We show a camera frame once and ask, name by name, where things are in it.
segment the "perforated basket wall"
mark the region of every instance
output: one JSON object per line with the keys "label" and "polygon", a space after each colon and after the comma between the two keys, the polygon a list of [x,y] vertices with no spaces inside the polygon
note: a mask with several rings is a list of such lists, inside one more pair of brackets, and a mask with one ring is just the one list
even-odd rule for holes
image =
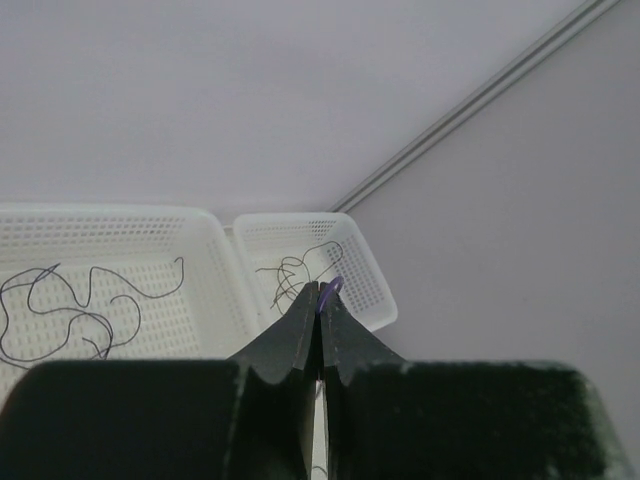
{"label": "perforated basket wall", "polygon": [[[234,222],[233,231],[254,295],[268,323],[280,318],[289,307],[290,297],[301,286],[292,288],[294,285],[308,280],[328,282],[337,275],[345,279],[341,292],[345,305],[370,330],[396,320],[398,311],[387,282],[348,215],[242,215]],[[304,266],[297,266],[298,260],[291,258],[301,260],[303,256]]]}
{"label": "perforated basket wall", "polygon": [[[139,295],[121,278],[95,269],[89,299],[89,272],[99,266],[116,272],[140,291],[163,298]],[[55,269],[71,287],[49,275],[33,287],[36,270]],[[259,333],[258,311],[244,283],[241,267],[219,222],[207,212],[175,207],[1,205],[0,206],[0,404],[24,373],[38,361],[96,355],[108,333],[95,319],[68,308],[96,312],[112,324],[113,348],[108,358],[226,357]],[[73,298],[86,307],[78,306]],[[135,299],[140,308],[140,320]],[[37,314],[63,309],[49,314]]]}

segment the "metal frame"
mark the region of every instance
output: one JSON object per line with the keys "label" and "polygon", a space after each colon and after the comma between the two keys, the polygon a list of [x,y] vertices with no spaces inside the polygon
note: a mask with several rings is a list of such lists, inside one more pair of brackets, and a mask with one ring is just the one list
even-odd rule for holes
{"label": "metal frame", "polygon": [[401,170],[422,158],[431,147],[516,83],[544,59],[571,40],[620,0],[587,0],[540,40],[522,52],[488,82],[464,99],[448,114],[400,150],[393,158],[340,199],[331,211],[347,212],[391,180]]}

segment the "gray wall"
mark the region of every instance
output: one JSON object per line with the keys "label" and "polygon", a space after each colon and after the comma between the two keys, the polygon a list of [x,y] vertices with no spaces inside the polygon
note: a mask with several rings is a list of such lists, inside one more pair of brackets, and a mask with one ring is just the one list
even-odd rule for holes
{"label": "gray wall", "polygon": [[640,470],[640,2],[626,1],[350,212],[425,359],[556,359]]}

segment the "white plastic basket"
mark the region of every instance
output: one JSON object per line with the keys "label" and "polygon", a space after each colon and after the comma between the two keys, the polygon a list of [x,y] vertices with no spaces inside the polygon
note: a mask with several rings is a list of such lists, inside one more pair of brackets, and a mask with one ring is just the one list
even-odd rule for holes
{"label": "white plastic basket", "polygon": [[[241,215],[233,223],[233,233],[262,318],[267,322],[263,328],[281,317],[291,305],[290,297],[304,283],[328,282],[337,275],[345,279],[340,296],[346,307],[369,330],[396,320],[398,309],[389,286],[358,226],[348,215]],[[301,260],[303,256],[304,266],[287,258]]]}
{"label": "white plastic basket", "polygon": [[[182,274],[182,257],[184,277]],[[113,342],[108,358],[226,357],[260,332],[257,309],[221,225],[197,209],[111,205],[0,205],[0,283],[26,269],[48,269],[73,287],[79,303],[89,295],[92,266],[114,271],[150,299],[102,269],[92,274],[91,301],[77,305],[62,280],[48,275],[36,282],[35,311],[78,308],[108,318]],[[69,333],[66,346],[48,359],[91,358],[108,345],[109,334],[95,317],[82,316],[69,327],[70,310],[38,315],[27,305],[29,283],[39,270],[5,283],[0,328],[5,353],[33,359],[51,352]],[[137,308],[140,308],[138,320]],[[89,341],[99,346],[96,348]],[[31,367],[35,362],[14,362]],[[0,405],[25,370],[0,362]]]}

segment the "white surface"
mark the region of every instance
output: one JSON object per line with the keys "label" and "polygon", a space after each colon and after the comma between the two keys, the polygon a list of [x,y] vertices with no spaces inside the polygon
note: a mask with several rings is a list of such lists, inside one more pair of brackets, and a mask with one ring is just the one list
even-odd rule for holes
{"label": "white surface", "polygon": [[306,283],[338,275],[344,278],[340,297],[360,323],[374,331],[395,322],[398,309],[389,286],[348,215],[241,215],[233,234],[265,328],[282,317]]}
{"label": "white surface", "polygon": [[425,359],[552,359],[640,470],[640,2],[622,2],[351,211]]}
{"label": "white surface", "polygon": [[[181,282],[184,258],[184,282]],[[42,271],[55,270],[71,284]],[[117,272],[150,296],[175,290],[163,298],[146,298],[110,272]],[[108,346],[99,320],[78,312],[102,315],[112,325],[114,348],[109,358],[227,357],[259,332],[257,312],[239,276],[222,227],[210,214],[184,208],[117,206],[0,206],[0,282],[6,313],[0,313],[5,352],[34,359],[69,342],[50,359],[92,358]],[[135,302],[140,308],[140,317]],[[131,338],[119,347],[115,344]],[[30,368],[39,362],[15,362]],[[0,404],[25,370],[0,363]]]}
{"label": "white surface", "polygon": [[323,210],[580,0],[0,4],[0,201]]}

